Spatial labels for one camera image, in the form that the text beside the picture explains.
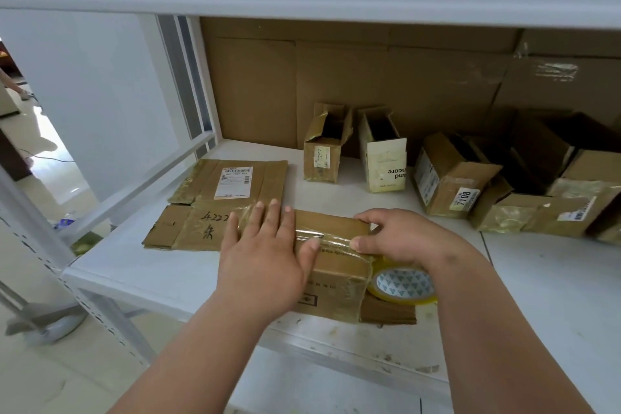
yellow tape roll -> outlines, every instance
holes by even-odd
[[[428,273],[385,257],[373,262],[367,289],[377,298],[398,305],[424,305],[438,299]]]

cable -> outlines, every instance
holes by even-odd
[[[27,152],[27,154],[30,154],[29,157],[24,158],[24,159],[30,159],[30,158],[37,158],[37,159],[50,159],[50,160],[58,160],[58,162],[67,162],[68,164],[75,164],[75,160],[62,160],[62,159],[56,159],[56,158],[42,158],[41,156],[35,156],[33,153],[31,153],[30,151],[26,151],[25,149],[21,149],[20,147],[18,148],[19,151],[24,151]]]

hand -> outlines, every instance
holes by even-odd
[[[478,252],[461,236],[407,210],[373,208],[354,218],[381,228],[371,236],[354,237],[351,247],[363,254],[382,254],[396,262],[422,265],[428,271],[438,262],[467,250]]]
[[[285,206],[280,224],[277,200],[269,204],[265,221],[264,211],[263,202],[258,202],[241,239],[237,235],[238,218],[230,214],[214,294],[224,299],[230,310],[240,310],[245,317],[267,326],[302,297],[320,241],[306,241],[296,257],[296,218],[291,207]]]

white wall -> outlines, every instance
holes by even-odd
[[[3,41],[99,200],[189,140],[145,22],[155,16],[0,10]]]

shiny floor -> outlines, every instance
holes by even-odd
[[[9,93],[22,113],[0,119],[0,128],[28,158],[33,173],[20,180],[19,187],[51,221],[66,213],[79,216],[96,206],[97,199],[41,108],[32,100],[21,102],[14,92]],[[104,223],[95,231],[105,235],[109,225]],[[0,226],[0,248],[0,280],[27,300],[72,300],[36,259],[25,254],[24,246],[4,226]],[[9,317],[9,311],[0,306],[0,327]],[[178,321],[156,314],[142,315],[133,321],[156,351],[181,327]],[[0,411],[103,414],[141,372],[142,366],[92,318],[53,346],[27,347],[19,335],[0,335]],[[387,403],[403,412],[452,412],[421,402],[415,395],[395,392],[260,347],[231,403],[227,412],[240,414],[365,414],[385,411]]]

